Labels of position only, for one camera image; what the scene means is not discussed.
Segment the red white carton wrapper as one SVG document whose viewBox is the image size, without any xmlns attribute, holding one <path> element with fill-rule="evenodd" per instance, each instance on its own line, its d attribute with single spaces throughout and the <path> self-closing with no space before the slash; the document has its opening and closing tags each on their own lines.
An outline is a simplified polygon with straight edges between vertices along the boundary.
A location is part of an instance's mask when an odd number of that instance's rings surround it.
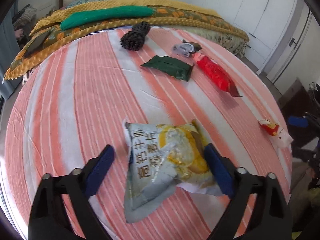
<svg viewBox="0 0 320 240">
<path fill-rule="evenodd" d="M 289 133 L 283 129 L 277 122 L 272 122 L 266 119 L 259 120 L 260 127 L 268 134 L 271 141 L 279 148 L 286 148 L 293 142 Z"/>
</svg>

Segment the dark red snack wrapper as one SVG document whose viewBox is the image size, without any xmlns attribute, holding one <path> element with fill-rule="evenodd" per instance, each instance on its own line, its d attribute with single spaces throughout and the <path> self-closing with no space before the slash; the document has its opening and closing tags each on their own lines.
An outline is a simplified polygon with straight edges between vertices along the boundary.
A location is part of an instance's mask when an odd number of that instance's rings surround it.
<svg viewBox="0 0 320 240">
<path fill-rule="evenodd" d="M 229 93 L 232 97 L 241 96 L 235 82 L 217 62 L 200 52 L 194 53 L 192 59 L 221 91 Z"/>
</svg>

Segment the yellow green snack bag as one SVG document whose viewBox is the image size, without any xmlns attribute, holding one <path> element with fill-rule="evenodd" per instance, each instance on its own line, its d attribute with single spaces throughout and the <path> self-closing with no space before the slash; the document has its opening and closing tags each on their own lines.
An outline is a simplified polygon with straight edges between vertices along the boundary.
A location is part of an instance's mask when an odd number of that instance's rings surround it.
<svg viewBox="0 0 320 240">
<path fill-rule="evenodd" d="M 124 215 L 143 220 L 181 187 L 190 193 L 221 196 L 207 162 L 208 143 L 197 120 L 188 124 L 123 124 L 128 152 Z"/>
</svg>

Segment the dark green wrapper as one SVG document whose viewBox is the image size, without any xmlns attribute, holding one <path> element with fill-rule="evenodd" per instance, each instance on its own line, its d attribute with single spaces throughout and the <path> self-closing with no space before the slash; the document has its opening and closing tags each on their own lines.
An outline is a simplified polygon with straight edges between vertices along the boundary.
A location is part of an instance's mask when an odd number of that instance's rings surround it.
<svg viewBox="0 0 320 240">
<path fill-rule="evenodd" d="M 173 57 L 154 56 L 148 62 L 140 65 L 141 67 L 160 70 L 175 79 L 188 82 L 191 77 L 193 66 Z"/>
</svg>

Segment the bed with floral sheet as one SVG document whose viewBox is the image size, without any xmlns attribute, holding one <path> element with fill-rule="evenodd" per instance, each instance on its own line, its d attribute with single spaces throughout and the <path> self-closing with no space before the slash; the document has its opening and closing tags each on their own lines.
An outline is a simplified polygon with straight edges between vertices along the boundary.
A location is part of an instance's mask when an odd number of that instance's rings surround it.
<svg viewBox="0 0 320 240">
<path fill-rule="evenodd" d="M 208 30 L 199 27 L 176 25 L 173 26 L 173 28 L 185 30 L 190 33 L 199 35 L 202 38 L 219 44 L 220 46 L 227 49 L 229 52 L 231 52 L 239 58 L 245 57 L 247 41 L 245 41 L 241 37 L 235 36 L 233 34 L 225 34 L 218 31 Z"/>
</svg>

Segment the pink white striped sheet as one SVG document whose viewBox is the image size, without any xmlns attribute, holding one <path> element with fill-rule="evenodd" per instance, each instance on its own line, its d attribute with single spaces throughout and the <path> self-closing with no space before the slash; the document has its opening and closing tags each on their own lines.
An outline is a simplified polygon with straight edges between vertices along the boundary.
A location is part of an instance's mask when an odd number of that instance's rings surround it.
<svg viewBox="0 0 320 240">
<path fill-rule="evenodd" d="M 186 31 L 153 28 L 140 51 L 120 46 L 125 29 L 77 39 L 48 57 L 20 90 L 8 120 L 4 158 L 10 214 L 27 236 L 41 177 L 69 174 L 106 145 L 116 158 L 90 203 L 114 239 L 206 239 L 228 199 L 177 189 L 146 219 L 128 224 L 123 201 L 127 152 L 123 123 L 182 125 L 197 120 L 219 152 L 249 172 L 273 172 L 290 195 L 289 149 L 278 149 L 260 128 L 267 119 L 285 125 L 263 82 L 218 44 Z M 143 68 L 153 56 L 171 56 L 182 40 L 199 43 L 233 78 L 241 93 L 220 91 L 198 68 L 188 82 Z"/>
</svg>

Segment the white wardrobe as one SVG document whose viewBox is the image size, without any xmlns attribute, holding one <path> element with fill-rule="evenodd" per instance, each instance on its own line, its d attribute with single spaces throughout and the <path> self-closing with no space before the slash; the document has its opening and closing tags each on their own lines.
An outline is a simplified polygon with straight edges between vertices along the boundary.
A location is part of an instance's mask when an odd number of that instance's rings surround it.
<svg viewBox="0 0 320 240">
<path fill-rule="evenodd" d="M 216 10 L 249 36 L 245 55 L 279 89 L 318 79 L 319 26 L 303 0 L 182 0 Z"/>
</svg>

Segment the silver dark crumpled wrapper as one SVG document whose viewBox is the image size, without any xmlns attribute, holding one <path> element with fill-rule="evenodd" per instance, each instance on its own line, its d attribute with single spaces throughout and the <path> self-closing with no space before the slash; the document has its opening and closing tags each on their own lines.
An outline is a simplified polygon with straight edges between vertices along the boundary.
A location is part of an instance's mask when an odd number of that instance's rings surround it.
<svg viewBox="0 0 320 240">
<path fill-rule="evenodd" d="M 201 45 L 196 42 L 188 42 L 183 40 L 182 43 L 176 44 L 172 47 L 172 52 L 184 57 L 191 57 L 191 55 L 202 49 Z"/>
</svg>

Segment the yellow floral quilt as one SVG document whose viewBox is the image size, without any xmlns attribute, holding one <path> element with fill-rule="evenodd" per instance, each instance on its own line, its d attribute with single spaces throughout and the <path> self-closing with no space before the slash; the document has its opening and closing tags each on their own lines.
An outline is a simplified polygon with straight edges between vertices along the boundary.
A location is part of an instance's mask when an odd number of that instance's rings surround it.
<svg viewBox="0 0 320 240">
<path fill-rule="evenodd" d="M 154 9 L 149 17 L 114 18 L 87 23 L 62 30 L 60 24 L 72 13 L 108 9 L 125 5 L 138 5 Z M 176 0 L 110 0 L 87 2 L 68 9 L 60 9 L 40 19 L 30 33 L 30 41 L 22 48 L 4 74 L 4 80 L 13 80 L 37 67 L 53 52 L 90 33 L 148 22 L 151 26 L 190 26 L 233 34 L 249 42 L 247 33 L 227 21 L 215 10 L 205 9 Z"/>
</svg>

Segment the blue grey curtain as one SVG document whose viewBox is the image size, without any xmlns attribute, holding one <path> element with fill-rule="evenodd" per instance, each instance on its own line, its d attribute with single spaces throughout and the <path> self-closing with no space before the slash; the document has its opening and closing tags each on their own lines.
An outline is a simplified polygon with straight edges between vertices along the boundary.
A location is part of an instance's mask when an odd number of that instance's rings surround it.
<svg viewBox="0 0 320 240">
<path fill-rule="evenodd" d="M 18 46 L 14 27 L 12 23 L 12 17 L 18 12 L 18 0 L 12 5 L 4 20 L 1 23 L 0 29 L 0 64 L 1 64 L 1 96 L 4 100 L 8 100 L 18 85 L 22 82 L 22 78 L 5 81 L 4 74 L 10 67 L 12 61 L 16 55 L 20 52 Z"/>
</svg>

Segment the black spiky massage ball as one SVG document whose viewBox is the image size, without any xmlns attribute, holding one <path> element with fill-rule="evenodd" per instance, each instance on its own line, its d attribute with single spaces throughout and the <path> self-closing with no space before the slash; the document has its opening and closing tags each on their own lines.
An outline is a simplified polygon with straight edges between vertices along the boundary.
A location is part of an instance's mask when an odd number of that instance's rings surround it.
<svg viewBox="0 0 320 240">
<path fill-rule="evenodd" d="M 143 47 L 150 29 L 151 25 L 148 22 L 143 21 L 135 24 L 131 31 L 120 39 L 121 46 L 126 50 L 139 51 Z"/>
</svg>

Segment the green long pillow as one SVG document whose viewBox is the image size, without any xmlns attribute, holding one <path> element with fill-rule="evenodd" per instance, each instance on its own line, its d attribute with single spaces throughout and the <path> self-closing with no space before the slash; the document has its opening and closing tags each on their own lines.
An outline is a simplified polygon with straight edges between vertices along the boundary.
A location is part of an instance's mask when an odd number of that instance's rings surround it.
<svg viewBox="0 0 320 240">
<path fill-rule="evenodd" d="M 154 11 L 155 10 L 150 7 L 125 5 L 108 9 L 75 12 L 61 22 L 60 28 L 67 30 L 87 23 L 114 18 L 149 17 L 153 15 Z"/>
</svg>

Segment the clothes pile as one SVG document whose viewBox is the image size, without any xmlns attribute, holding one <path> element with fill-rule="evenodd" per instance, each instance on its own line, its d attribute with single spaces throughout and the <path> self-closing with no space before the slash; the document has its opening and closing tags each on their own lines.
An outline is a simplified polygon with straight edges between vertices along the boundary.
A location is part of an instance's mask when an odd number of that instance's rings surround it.
<svg viewBox="0 0 320 240">
<path fill-rule="evenodd" d="M 12 18 L 17 40 L 21 40 L 24 36 L 29 36 L 36 20 L 36 12 L 37 9 L 28 4 Z"/>
</svg>

